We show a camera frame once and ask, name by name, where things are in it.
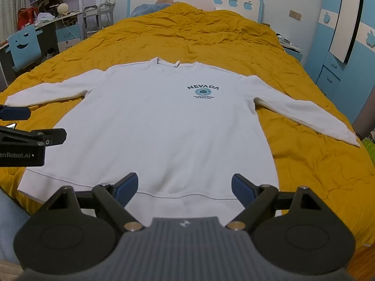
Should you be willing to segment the white Nevada sweatshirt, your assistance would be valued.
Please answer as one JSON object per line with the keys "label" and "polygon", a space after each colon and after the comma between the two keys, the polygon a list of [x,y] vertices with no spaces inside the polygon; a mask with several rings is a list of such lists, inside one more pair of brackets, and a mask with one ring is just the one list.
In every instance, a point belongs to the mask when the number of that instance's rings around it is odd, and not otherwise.
{"label": "white Nevada sweatshirt", "polygon": [[77,97],[81,102],[58,122],[65,142],[47,148],[43,166],[25,170],[19,191],[45,202],[65,185],[90,190],[135,173],[139,187],[127,209],[145,224],[155,217],[229,222],[242,209],[231,190],[234,174],[278,185],[256,105],[358,145],[343,122],[315,103],[295,100],[255,75],[198,62],[154,58],[94,69],[22,90],[6,104]]}

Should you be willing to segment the mustard yellow quilt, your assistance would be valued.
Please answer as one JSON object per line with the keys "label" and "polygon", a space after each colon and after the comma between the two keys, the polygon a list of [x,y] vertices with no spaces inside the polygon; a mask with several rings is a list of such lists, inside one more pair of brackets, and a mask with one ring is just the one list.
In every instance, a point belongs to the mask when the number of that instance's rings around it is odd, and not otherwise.
{"label": "mustard yellow quilt", "polygon": [[17,78],[1,103],[29,106],[24,130],[64,128],[41,167],[4,167],[1,188],[29,213],[60,187],[90,190],[137,174],[127,210],[154,218],[243,208],[234,174],[310,187],[374,243],[374,165],[347,118],[276,34],[231,11],[177,3],[124,19]]}

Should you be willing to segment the blue smiley chair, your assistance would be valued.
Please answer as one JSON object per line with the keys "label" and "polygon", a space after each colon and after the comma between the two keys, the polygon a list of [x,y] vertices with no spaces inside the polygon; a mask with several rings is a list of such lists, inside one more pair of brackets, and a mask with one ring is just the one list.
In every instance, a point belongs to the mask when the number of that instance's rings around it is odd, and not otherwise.
{"label": "blue smiley chair", "polygon": [[37,31],[34,25],[29,25],[8,38],[7,51],[11,52],[15,72],[19,72],[41,57],[38,42],[38,34],[41,32],[41,30]]}

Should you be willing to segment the red bag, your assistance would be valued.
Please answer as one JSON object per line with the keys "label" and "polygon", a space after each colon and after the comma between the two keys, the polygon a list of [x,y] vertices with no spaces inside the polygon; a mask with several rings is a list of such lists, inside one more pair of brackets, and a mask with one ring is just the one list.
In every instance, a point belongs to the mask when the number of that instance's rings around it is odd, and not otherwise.
{"label": "red bag", "polygon": [[27,24],[33,24],[38,13],[39,10],[34,7],[20,8],[17,12],[17,30],[21,30]]}

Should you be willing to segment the white plastic bag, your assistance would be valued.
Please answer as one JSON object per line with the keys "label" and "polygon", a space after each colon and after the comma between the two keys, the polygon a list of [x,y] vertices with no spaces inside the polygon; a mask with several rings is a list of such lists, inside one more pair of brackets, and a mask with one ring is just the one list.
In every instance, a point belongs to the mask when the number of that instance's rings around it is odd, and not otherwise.
{"label": "white plastic bag", "polygon": [[44,23],[53,21],[55,16],[51,13],[39,13],[36,18],[35,26],[41,26]]}

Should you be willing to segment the grey metal trolley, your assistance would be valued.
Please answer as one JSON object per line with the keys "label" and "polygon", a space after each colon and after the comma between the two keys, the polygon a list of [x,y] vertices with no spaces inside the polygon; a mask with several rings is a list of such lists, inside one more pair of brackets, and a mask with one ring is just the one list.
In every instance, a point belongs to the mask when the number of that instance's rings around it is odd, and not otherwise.
{"label": "grey metal trolley", "polygon": [[82,14],[85,39],[114,24],[114,7],[115,4],[109,2],[84,7]]}

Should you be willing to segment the white desk with shelves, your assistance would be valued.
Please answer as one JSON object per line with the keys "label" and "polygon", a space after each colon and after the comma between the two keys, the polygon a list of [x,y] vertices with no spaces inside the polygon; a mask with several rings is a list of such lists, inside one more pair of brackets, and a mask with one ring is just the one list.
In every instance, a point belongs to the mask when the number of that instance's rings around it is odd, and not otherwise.
{"label": "white desk with shelves", "polygon": [[[80,42],[82,0],[1,0],[1,89],[5,90],[21,74],[32,70]],[[19,58],[10,50],[8,39],[34,26],[36,41],[28,44],[39,53]]]}

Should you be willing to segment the blue pillow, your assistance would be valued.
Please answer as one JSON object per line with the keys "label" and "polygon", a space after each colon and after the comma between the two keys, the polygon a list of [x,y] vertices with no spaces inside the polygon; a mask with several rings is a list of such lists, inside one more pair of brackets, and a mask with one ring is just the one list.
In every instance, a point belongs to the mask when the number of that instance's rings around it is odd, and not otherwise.
{"label": "blue pillow", "polygon": [[142,4],[137,6],[130,14],[130,18],[133,17],[140,17],[142,15],[148,15],[151,13],[155,13],[157,11],[163,10],[169,7],[170,4],[161,3],[161,4]]}

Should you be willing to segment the blue bedside table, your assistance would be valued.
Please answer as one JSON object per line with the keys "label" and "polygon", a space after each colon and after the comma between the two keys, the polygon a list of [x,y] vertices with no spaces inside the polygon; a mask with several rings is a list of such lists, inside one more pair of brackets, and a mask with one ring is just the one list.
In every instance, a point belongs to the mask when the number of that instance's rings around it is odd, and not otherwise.
{"label": "blue bedside table", "polygon": [[303,58],[303,53],[299,47],[292,44],[288,39],[286,39],[281,34],[277,33],[277,38],[280,45],[284,48],[285,52],[293,56],[298,62],[301,62]]}

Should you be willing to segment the blue white wardrobe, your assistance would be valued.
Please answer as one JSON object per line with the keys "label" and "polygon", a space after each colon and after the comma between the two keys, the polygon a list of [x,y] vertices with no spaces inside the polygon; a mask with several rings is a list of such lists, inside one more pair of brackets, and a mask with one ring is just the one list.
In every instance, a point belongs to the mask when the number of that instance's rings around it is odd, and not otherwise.
{"label": "blue white wardrobe", "polygon": [[374,0],[323,0],[304,69],[363,130],[374,114]]}

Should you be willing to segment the beige wall socket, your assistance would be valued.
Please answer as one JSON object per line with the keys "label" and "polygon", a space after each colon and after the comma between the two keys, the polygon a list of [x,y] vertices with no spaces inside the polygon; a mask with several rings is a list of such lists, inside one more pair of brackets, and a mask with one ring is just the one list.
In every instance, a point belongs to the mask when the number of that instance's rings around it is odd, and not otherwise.
{"label": "beige wall socket", "polygon": [[295,20],[297,20],[297,21],[300,21],[302,15],[301,15],[300,13],[294,11],[294,10],[290,10],[290,11],[289,11],[289,17],[290,17],[290,18],[293,18],[293,19],[295,19]]}

